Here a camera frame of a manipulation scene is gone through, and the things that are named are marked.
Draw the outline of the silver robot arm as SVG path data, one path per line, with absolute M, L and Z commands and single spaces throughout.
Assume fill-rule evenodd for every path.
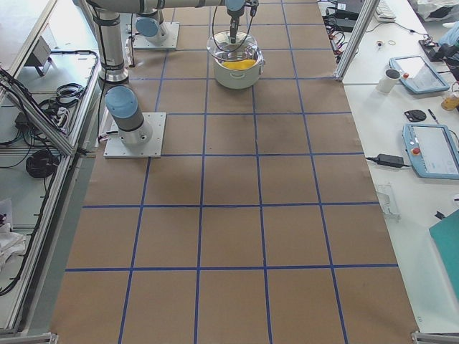
M 149 13 L 137 14 L 135 28 L 148 42 L 155 45 L 165 41 L 169 35 L 169 30 L 164 24 L 164 16 L 161 10 L 152 10 Z
M 218 57 L 226 54 L 239 61 L 248 55 L 243 45 L 249 37 L 248 32 L 239 31 L 240 17 L 246 8 L 250 9 L 250 16 L 256 15 L 258 7 L 257 1 L 76 1 L 75 4 L 87 11 L 87 21 L 94 28 L 101 53 L 100 78 L 103 82 L 111 84 L 125 82 L 128 79 L 128 70 L 120 45 L 121 13 L 152 18 L 158 25 L 161 11 L 165 8 L 225 6 L 230 16 L 229 31 L 221 40 L 218 40 L 216 33 L 212 33 L 210 42 L 215 47 Z

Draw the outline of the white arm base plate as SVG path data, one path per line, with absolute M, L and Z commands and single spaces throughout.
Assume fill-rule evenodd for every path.
M 179 23 L 138 19 L 135 23 L 134 49 L 175 50 L 178 43 Z
M 143 113 L 143 124 L 136 130 L 124 131 L 113 120 L 110 134 L 105 142 L 105 158 L 161 157 L 166 113 Z

